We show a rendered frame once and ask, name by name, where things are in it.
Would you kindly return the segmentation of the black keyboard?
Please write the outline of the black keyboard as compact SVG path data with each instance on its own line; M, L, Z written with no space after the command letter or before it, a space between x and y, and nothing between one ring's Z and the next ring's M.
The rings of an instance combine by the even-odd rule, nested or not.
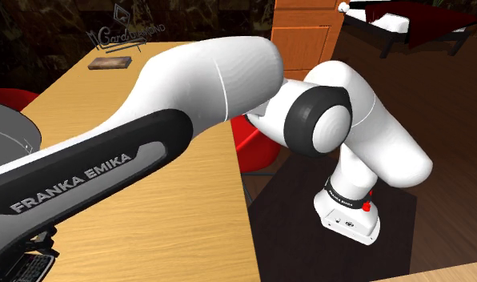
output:
M50 255L23 254L9 271L8 282L42 282L54 262Z

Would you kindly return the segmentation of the light wooden table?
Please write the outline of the light wooden table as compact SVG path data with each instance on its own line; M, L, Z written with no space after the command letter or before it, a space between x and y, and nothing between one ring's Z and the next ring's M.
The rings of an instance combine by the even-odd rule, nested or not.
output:
M44 147L112 115L151 56L125 70L89 70L91 50L25 110ZM194 139L174 162L58 225L58 258L43 282L260 282L229 123Z

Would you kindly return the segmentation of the red chair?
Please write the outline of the red chair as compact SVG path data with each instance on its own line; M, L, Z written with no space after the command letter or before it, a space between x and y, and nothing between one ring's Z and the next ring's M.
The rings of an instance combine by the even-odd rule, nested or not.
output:
M0 88L0 104L16 111L22 111L37 97L38 94L31 91L16 88Z
M230 124L241 173L261 170L276 160L281 146L254 127L244 115L233 118Z

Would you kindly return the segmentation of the brown flat book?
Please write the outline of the brown flat book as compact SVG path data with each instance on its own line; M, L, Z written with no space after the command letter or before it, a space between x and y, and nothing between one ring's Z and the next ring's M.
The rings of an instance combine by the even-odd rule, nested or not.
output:
M89 70L126 69L132 59L130 56L95 58L87 67Z

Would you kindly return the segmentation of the dark robot stand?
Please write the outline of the dark robot stand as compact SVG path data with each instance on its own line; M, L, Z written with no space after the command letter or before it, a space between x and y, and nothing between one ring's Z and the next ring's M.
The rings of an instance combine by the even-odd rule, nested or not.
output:
M358 243L325 228L314 208L336 163L291 155L249 207L261 282L371 282L408 274L416 197L377 182L379 237Z

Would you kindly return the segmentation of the orange wooden cabinet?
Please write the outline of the orange wooden cabinet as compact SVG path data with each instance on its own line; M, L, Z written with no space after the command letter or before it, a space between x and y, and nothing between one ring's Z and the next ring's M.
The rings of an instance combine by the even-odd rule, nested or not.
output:
M283 58L284 76L302 80L331 59L343 25L338 11L349 0L275 0L271 41Z

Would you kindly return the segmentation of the black bed with red blanket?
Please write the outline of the black bed with red blanket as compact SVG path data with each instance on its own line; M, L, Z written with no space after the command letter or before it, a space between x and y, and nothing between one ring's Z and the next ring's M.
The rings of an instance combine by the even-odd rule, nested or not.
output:
M386 39L380 58L397 42L412 49L431 41L454 41L448 51L454 56L470 34L467 28L477 23L470 14L398 0L343 0L338 12L346 25Z

